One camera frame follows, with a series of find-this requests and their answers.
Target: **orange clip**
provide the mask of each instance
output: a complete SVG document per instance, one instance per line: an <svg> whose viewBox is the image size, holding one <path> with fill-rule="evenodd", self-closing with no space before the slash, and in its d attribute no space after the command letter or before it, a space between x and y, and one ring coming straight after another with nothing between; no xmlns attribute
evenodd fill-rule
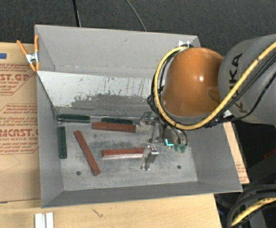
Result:
<svg viewBox="0 0 276 228"><path fill-rule="evenodd" d="M38 35L35 35L34 43L35 43L35 52L33 54L28 54L27 51L25 50L24 46L22 45L21 41L17 40L17 44L20 47L22 53L28 59L29 66L31 67L31 69L34 72L36 72L36 71L39 71L39 69L40 69L40 63L39 63L39 58L38 58L38 54L39 54L39 36ZM33 60L36 61L36 66L33 65L33 63L32 63Z"/></svg>

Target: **black power cord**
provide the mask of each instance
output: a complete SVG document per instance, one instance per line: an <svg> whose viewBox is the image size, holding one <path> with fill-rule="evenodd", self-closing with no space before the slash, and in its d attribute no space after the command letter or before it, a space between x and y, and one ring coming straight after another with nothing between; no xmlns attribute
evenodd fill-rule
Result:
<svg viewBox="0 0 276 228"><path fill-rule="evenodd" d="M79 17L78 8L77 8L77 2L76 2L76 0L72 0L72 1L73 1L73 7L74 7L74 12L75 12L77 27L81 27L81 21L80 21L80 17Z"/></svg>

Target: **red wooden block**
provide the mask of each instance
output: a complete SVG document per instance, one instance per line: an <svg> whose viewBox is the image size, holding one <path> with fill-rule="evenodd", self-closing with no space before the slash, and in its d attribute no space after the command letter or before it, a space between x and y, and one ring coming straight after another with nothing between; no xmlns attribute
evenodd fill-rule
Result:
<svg viewBox="0 0 276 228"><path fill-rule="evenodd" d="M136 126L128 124L119 124L119 123L100 123L95 122L92 124L92 129L95 130L106 130L106 131L116 131L116 132L126 132L126 133L135 133Z"/></svg>
<svg viewBox="0 0 276 228"><path fill-rule="evenodd" d="M84 153L84 156L85 156L88 164L90 165L92 172L94 173L95 176L99 175L100 174L99 166L98 166L96 160L94 159L92 152L91 152L89 146L87 145L82 133L79 130L77 130L74 132L74 134L75 134L76 139Z"/></svg>

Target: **metal clamp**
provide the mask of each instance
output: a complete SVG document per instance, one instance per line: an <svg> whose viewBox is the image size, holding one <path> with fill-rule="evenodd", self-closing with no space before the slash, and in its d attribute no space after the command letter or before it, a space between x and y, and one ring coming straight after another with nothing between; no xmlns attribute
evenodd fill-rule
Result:
<svg viewBox="0 0 276 228"><path fill-rule="evenodd" d="M148 145L143 151L141 169L144 171L149 171L150 164L154 163L158 155L159 155L159 152L157 150L157 147Z"/></svg>

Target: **gray carpet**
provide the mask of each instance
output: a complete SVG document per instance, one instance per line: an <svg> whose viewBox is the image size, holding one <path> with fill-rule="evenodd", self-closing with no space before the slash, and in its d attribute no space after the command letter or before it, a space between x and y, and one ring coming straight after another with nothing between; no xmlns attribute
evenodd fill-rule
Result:
<svg viewBox="0 0 276 228"><path fill-rule="evenodd" d="M129 0L147 30L198 35L225 55L276 33L276 0ZM77 0L83 27L142 30L125 0ZM76 26L72 0L0 0L0 41L32 42L34 24Z"/></svg>

